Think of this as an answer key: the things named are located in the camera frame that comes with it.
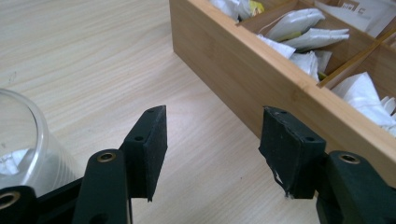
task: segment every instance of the light wood surface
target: light wood surface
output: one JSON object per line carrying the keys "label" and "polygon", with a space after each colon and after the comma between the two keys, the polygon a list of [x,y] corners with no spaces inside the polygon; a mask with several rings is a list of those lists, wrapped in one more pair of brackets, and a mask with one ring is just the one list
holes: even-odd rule
{"label": "light wood surface", "polygon": [[81,171],[167,105],[168,152],[134,223],[318,223],[315,201],[284,197],[259,139],[172,47],[167,1],[0,2],[0,88],[38,105]]}

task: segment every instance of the white paper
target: white paper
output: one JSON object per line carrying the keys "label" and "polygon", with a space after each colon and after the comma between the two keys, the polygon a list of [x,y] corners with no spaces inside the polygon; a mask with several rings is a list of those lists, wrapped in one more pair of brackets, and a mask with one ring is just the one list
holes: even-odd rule
{"label": "white paper", "polygon": [[28,149],[13,151],[0,157],[0,175],[15,175],[19,172],[18,165],[26,155]]}
{"label": "white paper", "polygon": [[315,1],[316,7],[372,37],[377,37],[396,16],[396,2],[392,0],[354,0],[342,4],[331,7]]}

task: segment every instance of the tea bag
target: tea bag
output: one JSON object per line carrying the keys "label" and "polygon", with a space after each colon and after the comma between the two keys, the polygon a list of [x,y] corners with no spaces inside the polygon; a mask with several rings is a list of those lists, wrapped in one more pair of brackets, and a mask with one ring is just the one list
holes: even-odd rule
{"label": "tea bag", "polygon": [[291,55],[290,60],[311,76],[316,82],[318,78],[318,58],[314,51],[306,54],[294,53]]}
{"label": "tea bag", "polygon": [[318,58],[318,72],[324,73],[326,71],[327,64],[329,63],[332,53],[327,50],[314,50],[315,55]]}
{"label": "tea bag", "polygon": [[317,8],[292,11],[284,16],[266,35],[275,41],[283,41],[288,36],[300,35],[325,17]]}
{"label": "tea bag", "polygon": [[282,42],[299,51],[318,49],[349,38],[348,29],[323,30],[311,28],[305,34]]}
{"label": "tea bag", "polygon": [[266,37],[264,37],[263,35],[257,35],[257,37],[264,43],[266,43],[267,45],[269,45],[271,48],[273,48],[274,50],[276,50],[278,53],[282,54],[285,58],[290,58],[290,56],[294,53],[294,51],[296,50],[295,48],[292,48],[290,46],[281,44],[281,43],[277,43],[271,39],[268,39]]}
{"label": "tea bag", "polygon": [[396,120],[381,105],[368,73],[346,78],[332,92],[384,129],[391,131],[396,127]]}
{"label": "tea bag", "polygon": [[240,0],[237,11],[243,21],[264,12],[264,6],[262,3],[253,0]]}
{"label": "tea bag", "polygon": [[210,3],[216,8],[220,9],[224,14],[238,20],[238,5],[239,0],[210,0]]}
{"label": "tea bag", "polygon": [[387,113],[389,113],[390,115],[393,113],[393,111],[396,108],[396,100],[394,97],[384,97],[381,100],[381,105],[384,107],[384,109],[387,111]]}

